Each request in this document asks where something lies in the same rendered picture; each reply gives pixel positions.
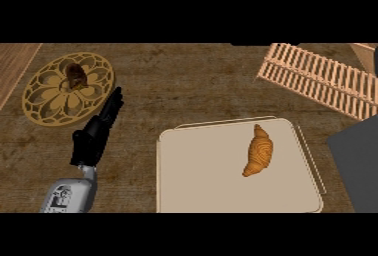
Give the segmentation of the dark grey block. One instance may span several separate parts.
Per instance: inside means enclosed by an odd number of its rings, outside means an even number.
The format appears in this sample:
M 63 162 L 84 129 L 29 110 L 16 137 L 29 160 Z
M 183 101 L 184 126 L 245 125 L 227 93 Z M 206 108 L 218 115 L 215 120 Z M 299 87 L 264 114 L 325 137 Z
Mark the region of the dark grey block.
M 354 211 L 378 213 L 378 114 L 326 142 Z

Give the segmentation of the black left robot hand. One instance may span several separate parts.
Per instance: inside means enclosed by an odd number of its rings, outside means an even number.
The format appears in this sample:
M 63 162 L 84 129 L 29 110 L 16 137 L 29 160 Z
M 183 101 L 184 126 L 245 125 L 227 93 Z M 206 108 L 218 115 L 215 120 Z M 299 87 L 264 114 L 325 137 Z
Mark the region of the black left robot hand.
M 71 165 L 97 165 L 106 147 L 109 131 L 122 105 L 121 88 L 116 87 L 105 102 L 100 113 L 90 118 L 84 128 L 72 133 L 74 151 Z

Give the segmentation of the beige rectangular tray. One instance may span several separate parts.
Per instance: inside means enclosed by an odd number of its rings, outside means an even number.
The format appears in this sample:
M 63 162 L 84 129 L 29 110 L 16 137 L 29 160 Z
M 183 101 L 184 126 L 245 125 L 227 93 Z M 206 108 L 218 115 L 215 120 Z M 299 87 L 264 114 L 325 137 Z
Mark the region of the beige rectangular tray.
M 245 177 L 254 127 L 273 141 L 266 169 Z M 156 140 L 158 212 L 317 213 L 326 189 L 299 126 L 273 116 L 180 125 Z

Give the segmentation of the dark brown pastry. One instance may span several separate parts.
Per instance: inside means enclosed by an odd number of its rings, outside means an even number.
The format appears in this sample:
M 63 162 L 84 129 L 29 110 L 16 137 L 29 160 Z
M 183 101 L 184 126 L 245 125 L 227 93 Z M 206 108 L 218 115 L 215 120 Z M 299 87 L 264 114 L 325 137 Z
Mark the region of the dark brown pastry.
M 65 73 L 71 89 L 79 89 L 88 86 L 84 69 L 77 63 L 69 63 L 66 65 Z

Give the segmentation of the slatted wooden tiered shelf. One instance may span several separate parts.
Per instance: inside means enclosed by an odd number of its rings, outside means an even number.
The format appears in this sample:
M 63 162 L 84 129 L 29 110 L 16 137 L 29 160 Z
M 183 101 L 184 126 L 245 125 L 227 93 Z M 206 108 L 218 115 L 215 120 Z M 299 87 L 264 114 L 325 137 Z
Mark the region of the slatted wooden tiered shelf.
M 378 77 L 291 44 L 270 45 L 257 77 L 359 121 L 378 114 Z

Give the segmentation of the golden croissant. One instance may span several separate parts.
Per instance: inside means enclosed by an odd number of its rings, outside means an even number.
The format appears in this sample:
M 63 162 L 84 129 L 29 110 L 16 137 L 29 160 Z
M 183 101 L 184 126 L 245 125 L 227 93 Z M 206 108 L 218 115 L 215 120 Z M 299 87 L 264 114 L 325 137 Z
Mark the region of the golden croissant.
M 273 155 L 273 141 L 263 127 L 254 125 L 254 137 L 248 147 L 248 161 L 242 176 L 248 177 L 260 173 L 270 164 Z

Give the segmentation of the round carved wooden trivet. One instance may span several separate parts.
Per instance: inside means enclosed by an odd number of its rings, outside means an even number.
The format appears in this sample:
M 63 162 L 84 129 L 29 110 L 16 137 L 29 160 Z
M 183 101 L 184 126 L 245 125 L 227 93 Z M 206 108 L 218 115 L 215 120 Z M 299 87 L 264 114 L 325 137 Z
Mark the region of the round carved wooden trivet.
M 75 63 L 87 75 L 85 88 L 71 89 L 66 66 Z M 77 52 L 51 60 L 34 74 L 22 95 L 26 118 L 46 127 L 68 126 L 88 118 L 113 89 L 109 61 L 96 53 Z

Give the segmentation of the pale wooden board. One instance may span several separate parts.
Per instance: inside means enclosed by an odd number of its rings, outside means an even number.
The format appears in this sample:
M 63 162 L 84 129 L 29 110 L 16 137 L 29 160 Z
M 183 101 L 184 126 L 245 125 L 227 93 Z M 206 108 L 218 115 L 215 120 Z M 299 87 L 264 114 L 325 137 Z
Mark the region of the pale wooden board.
M 23 76 L 41 43 L 0 43 L 0 110 Z

